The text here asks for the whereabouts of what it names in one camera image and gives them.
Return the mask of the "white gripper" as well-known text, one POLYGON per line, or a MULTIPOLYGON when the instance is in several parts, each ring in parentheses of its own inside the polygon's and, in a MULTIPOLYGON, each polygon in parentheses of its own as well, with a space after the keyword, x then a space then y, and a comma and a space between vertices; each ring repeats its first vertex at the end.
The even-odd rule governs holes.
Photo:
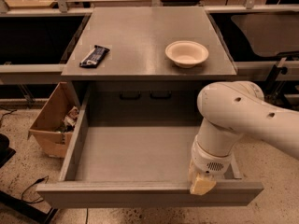
POLYGON ((188 181, 191 183, 190 194, 202 196, 210 192, 216 186, 216 180, 212 175, 223 175, 231 160, 232 155, 217 157, 207 153, 194 140, 188 171, 188 181))

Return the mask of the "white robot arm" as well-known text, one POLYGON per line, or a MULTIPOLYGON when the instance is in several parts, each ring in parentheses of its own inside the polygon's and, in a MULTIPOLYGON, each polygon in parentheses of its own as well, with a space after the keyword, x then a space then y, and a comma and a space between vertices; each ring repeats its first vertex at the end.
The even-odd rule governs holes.
POLYGON ((216 186, 215 177, 227 171, 233 147, 245 134, 299 159, 299 112, 268 104, 255 83, 208 84, 197 107, 203 120, 191 150, 191 194, 204 195, 216 186))

